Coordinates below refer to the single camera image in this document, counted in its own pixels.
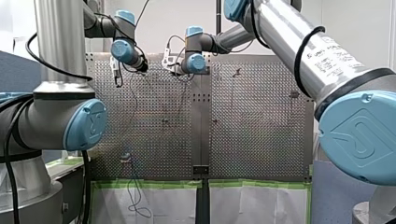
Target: white wall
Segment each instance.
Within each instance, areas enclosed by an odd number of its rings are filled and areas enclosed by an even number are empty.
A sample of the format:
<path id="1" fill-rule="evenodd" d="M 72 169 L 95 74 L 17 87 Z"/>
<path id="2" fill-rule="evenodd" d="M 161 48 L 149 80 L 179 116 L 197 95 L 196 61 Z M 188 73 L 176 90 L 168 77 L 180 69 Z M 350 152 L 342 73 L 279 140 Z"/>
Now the white wall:
<path id="1" fill-rule="evenodd" d="M 118 9 L 132 11 L 136 19 L 146 0 L 105 0 L 106 14 L 114 15 Z M 162 53 L 171 35 L 184 36 L 190 25 L 201 25 L 205 32 L 216 32 L 216 0 L 150 0 L 140 25 L 136 30 L 136 40 L 147 53 Z M 303 13 L 314 24 L 321 24 L 321 0 L 304 0 Z M 33 0 L 0 0 L 0 50 L 12 52 L 12 39 L 16 40 L 14 53 L 30 58 L 24 49 L 27 38 L 35 32 L 35 7 Z M 223 16 L 223 31 L 235 23 Z M 88 40 L 87 51 L 103 51 L 101 40 Z M 172 42 L 174 52 L 179 52 L 183 44 Z M 36 42 L 32 49 L 37 53 Z M 273 54 L 255 41 L 245 54 Z"/>
<path id="2" fill-rule="evenodd" d="M 106 0 L 106 14 L 118 9 L 127 9 L 135 14 L 136 20 L 146 0 Z M 303 14 L 314 24 L 321 24 L 321 0 L 304 0 Z M 150 0 L 136 29 L 136 40 L 147 53 L 163 53 L 169 36 L 184 36 L 186 28 L 200 25 L 210 34 L 216 33 L 216 0 Z M 222 18 L 222 31 L 236 23 Z M 180 41 L 172 42 L 173 52 L 183 48 Z M 257 41 L 244 54 L 272 54 Z"/>
<path id="3" fill-rule="evenodd" d="M 323 0 L 323 24 L 359 61 L 394 68 L 394 0 Z"/>

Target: light blue joint cap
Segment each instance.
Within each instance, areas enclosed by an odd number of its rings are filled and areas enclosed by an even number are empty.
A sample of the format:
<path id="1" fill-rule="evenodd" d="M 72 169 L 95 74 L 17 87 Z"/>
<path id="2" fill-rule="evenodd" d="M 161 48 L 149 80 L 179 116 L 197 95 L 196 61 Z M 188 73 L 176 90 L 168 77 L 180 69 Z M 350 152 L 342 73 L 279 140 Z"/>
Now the light blue joint cap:
<path id="1" fill-rule="evenodd" d="M 121 18 L 125 21 L 130 22 L 134 25 L 134 13 L 127 10 L 118 10 L 116 11 L 116 17 Z"/>
<path id="2" fill-rule="evenodd" d="M 128 63 L 134 57 L 134 48 L 128 41 L 118 39 L 111 45 L 111 54 L 122 63 Z"/>
<path id="3" fill-rule="evenodd" d="M 64 132 L 64 149 L 87 150 L 102 138 L 107 122 L 105 105 L 98 99 L 86 101 L 70 119 Z"/>
<path id="4" fill-rule="evenodd" d="M 12 98 L 29 94 L 30 92 L 0 92 L 0 104 Z"/>
<path id="5" fill-rule="evenodd" d="M 342 171 L 396 186 L 396 92 L 359 91 L 334 101 L 320 122 L 320 143 Z"/>
<path id="6" fill-rule="evenodd" d="M 238 21 L 244 15 L 248 0 L 225 0 L 224 15 L 230 21 Z"/>
<path id="7" fill-rule="evenodd" d="M 201 26 L 190 26 L 186 30 L 186 37 L 190 37 L 192 35 L 200 35 L 204 32 L 204 29 Z"/>
<path id="8" fill-rule="evenodd" d="M 204 56 L 199 53 L 192 54 L 187 60 L 187 69 L 191 73 L 199 73 L 205 70 L 206 62 Z"/>

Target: white plastic sheet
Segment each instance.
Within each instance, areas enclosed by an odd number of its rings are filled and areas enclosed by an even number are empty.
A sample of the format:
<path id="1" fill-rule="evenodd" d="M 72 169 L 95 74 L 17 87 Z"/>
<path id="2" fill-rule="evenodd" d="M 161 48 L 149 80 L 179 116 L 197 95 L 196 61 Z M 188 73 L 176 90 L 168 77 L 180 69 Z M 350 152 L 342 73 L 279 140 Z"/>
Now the white plastic sheet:
<path id="1" fill-rule="evenodd" d="M 277 184 L 276 182 L 268 185 L 252 186 L 255 185 L 254 183 L 258 182 L 228 182 L 223 186 L 215 185 L 211 187 L 211 223 L 309 223 L 309 186 L 305 184 L 289 186 L 285 183 Z"/>
<path id="2" fill-rule="evenodd" d="M 96 188 L 92 199 L 92 224 L 195 224 L 196 188 L 163 188 L 143 184 L 141 202 L 134 211 L 127 185 Z M 131 185 L 134 203 L 139 192 Z"/>

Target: pegboard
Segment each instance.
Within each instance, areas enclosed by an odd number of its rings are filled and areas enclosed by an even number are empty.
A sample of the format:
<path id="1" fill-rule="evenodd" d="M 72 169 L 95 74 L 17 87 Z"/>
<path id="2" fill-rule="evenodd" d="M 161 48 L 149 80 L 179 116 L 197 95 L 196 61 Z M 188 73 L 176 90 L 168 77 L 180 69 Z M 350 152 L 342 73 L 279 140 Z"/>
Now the pegboard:
<path id="1" fill-rule="evenodd" d="M 94 178 L 192 179 L 190 83 L 162 70 L 161 57 L 150 56 L 144 76 L 121 68 L 123 86 L 116 88 L 109 57 L 87 54 L 96 96 L 108 112 L 106 133 L 92 151 Z M 134 169 L 120 163 L 126 153 Z"/>
<path id="2" fill-rule="evenodd" d="M 313 111 L 277 57 L 212 58 L 210 178 L 307 180 Z"/>
<path id="3" fill-rule="evenodd" d="M 196 76 L 184 83 L 162 70 L 162 55 L 150 55 L 145 76 L 121 69 L 122 88 L 116 88 L 109 57 L 87 54 L 92 85 L 108 109 L 106 134 L 92 151 L 95 179 L 193 179 L 198 161 L 209 166 L 209 178 L 308 177 L 313 103 L 276 56 L 211 56 L 210 81 Z M 204 106 L 193 101 L 200 93 Z M 120 164 L 127 152 L 136 174 Z"/>

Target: cable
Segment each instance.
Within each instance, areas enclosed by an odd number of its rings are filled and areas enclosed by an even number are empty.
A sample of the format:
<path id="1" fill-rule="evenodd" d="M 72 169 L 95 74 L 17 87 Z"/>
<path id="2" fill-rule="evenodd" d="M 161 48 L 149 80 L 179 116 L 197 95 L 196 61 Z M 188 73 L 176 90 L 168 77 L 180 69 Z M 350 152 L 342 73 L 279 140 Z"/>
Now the cable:
<path id="1" fill-rule="evenodd" d="M 9 157 L 9 141 L 11 139 L 12 131 L 15 128 L 15 125 L 18 123 L 18 120 L 21 116 L 23 110 L 33 102 L 33 97 L 27 98 L 26 101 L 19 107 L 17 112 L 14 114 L 13 119 L 8 127 L 6 134 L 6 141 L 4 142 L 4 158 L 6 162 L 7 172 L 9 176 L 9 182 L 12 189 L 12 208 L 14 215 L 14 223 L 20 224 L 20 211 L 19 211 L 19 202 L 18 202 L 18 186 L 17 181 L 15 179 L 14 170 L 12 169 L 11 160 Z"/>
<path id="2" fill-rule="evenodd" d="M 250 19 L 251 19 L 251 25 L 253 27 L 254 35 L 256 36 L 257 41 L 259 41 L 261 45 L 263 45 L 267 49 L 271 49 L 264 41 L 262 41 L 259 33 L 257 32 L 256 21 L 254 20 L 254 11 L 255 11 L 254 0 L 250 0 L 250 17 L 251 17 Z"/>
<path id="3" fill-rule="evenodd" d="M 128 182 L 127 189 L 128 189 L 128 194 L 129 194 L 129 197 L 131 199 L 132 204 L 128 206 L 128 210 L 131 211 L 131 212 L 136 212 L 138 215 L 140 215 L 142 217 L 151 218 L 152 217 L 152 212 L 147 207 L 137 207 L 140 204 L 140 202 L 142 201 L 142 192 L 140 191 L 139 185 L 138 185 L 138 183 L 136 181 L 138 176 L 137 176 L 137 173 L 136 173 L 132 163 L 131 163 L 131 166 L 132 166 L 131 168 L 132 168 L 132 173 L 133 174 L 132 174 L 132 179 Z M 130 184 L 132 183 L 132 180 L 134 181 L 134 184 L 136 185 L 137 193 L 139 195 L 139 198 L 138 198 L 136 203 L 134 202 L 134 197 L 132 196 L 132 193 L 131 193 L 131 190 L 130 190 Z M 142 214 L 140 212 L 142 210 L 148 211 L 149 215 Z"/>
<path id="4" fill-rule="evenodd" d="M 76 78 L 81 78 L 81 79 L 85 79 L 87 81 L 91 81 L 93 80 L 92 77 L 87 77 L 87 76 L 82 76 L 82 75 L 76 75 L 76 74 L 72 74 L 69 72 L 66 72 L 62 69 L 59 69 L 55 66 L 53 66 L 50 63 L 47 63 L 46 61 L 44 61 L 43 59 L 40 59 L 39 57 L 37 57 L 37 55 L 35 55 L 32 50 L 30 49 L 30 44 L 32 43 L 32 41 L 37 37 L 37 33 L 35 33 L 34 35 L 32 35 L 29 40 L 26 42 L 26 50 L 27 52 L 30 54 L 30 56 L 32 56 L 34 59 L 36 59 L 39 63 L 43 64 L 44 66 L 48 67 L 49 69 L 52 69 L 55 72 L 58 72 L 62 75 L 68 76 L 68 77 L 76 77 Z"/>
<path id="5" fill-rule="evenodd" d="M 91 170 L 90 170 L 90 159 L 88 158 L 88 152 L 86 150 L 81 151 L 82 159 L 84 160 L 84 177 L 85 177 L 85 206 L 84 206 L 84 218 L 82 224 L 88 223 L 91 211 Z"/>
<path id="6" fill-rule="evenodd" d="M 116 88 L 121 88 L 123 86 L 123 77 L 122 77 L 122 72 L 121 72 L 121 67 L 120 67 L 120 61 L 119 61 L 119 69 L 120 69 L 121 84 L 118 83 L 117 77 L 114 77 L 114 82 L 116 83 Z"/>
<path id="7" fill-rule="evenodd" d="M 296 53 L 296 58 L 294 60 L 294 78 L 297 82 L 297 86 L 300 89 L 300 91 L 302 91 L 303 94 L 305 94 L 309 98 L 311 98 L 311 96 L 308 94 L 308 92 L 306 91 L 306 89 L 303 85 L 303 82 L 301 81 L 300 64 L 301 64 L 301 59 L 303 58 L 303 53 L 304 53 L 304 49 L 305 49 L 306 45 L 309 43 L 309 40 L 311 39 L 311 37 L 319 32 L 324 33 L 324 32 L 326 32 L 326 29 L 323 26 L 318 26 L 314 30 L 312 30 L 312 32 L 309 33 L 309 35 L 307 35 L 303 39 L 303 43 L 298 48 L 298 51 Z"/>
<path id="8" fill-rule="evenodd" d="M 242 48 L 242 49 L 239 49 L 239 50 L 236 50 L 236 51 L 231 51 L 231 53 L 239 53 L 239 52 L 242 52 L 242 51 L 244 51 L 245 49 L 248 49 L 248 48 L 251 46 L 251 44 L 253 44 L 253 40 L 250 41 L 250 43 L 249 43 L 246 47 L 244 47 L 244 48 Z"/>
<path id="9" fill-rule="evenodd" d="M 136 22 L 136 26 L 135 26 L 136 28 L 137 28 L 137 24 L 140 22 L 140 19 L 141 19 L 142 16 L 143 16 L 143 13 L 144 13 L 145 10 L 146 10 L 146 6 L 148 5 L 148 3 L 149 3 L 149 0 L 146 1 L 145 5 L 143 6 L 142 12 L 140 12 L 139 18 L 137 19 L 137 22 Z"/>
<path id="10" fill-rule="evenodd" d="M 122 67 L 125 69 L 125 71 L 127 71 L 129 73 L 138 74 L 137 71 L 132 71 L 132 70 L 129 70 L 128 68 L 126 68 L 125 63 L 122 64 Z"/>
<path id="11" fill-rule="evenodd" d="M 166 47 L 171 48 L 171 41 L 173 38 L 177 38 L 177 39 L 181 40 L 183 43 L 186 43 L 186 41 L 183 38 L 181 38 L 179 35 L 171 35 L 171 37 L 169 37 L 169 39 L 168 39 L 168 43 L 167 43 Z"/>

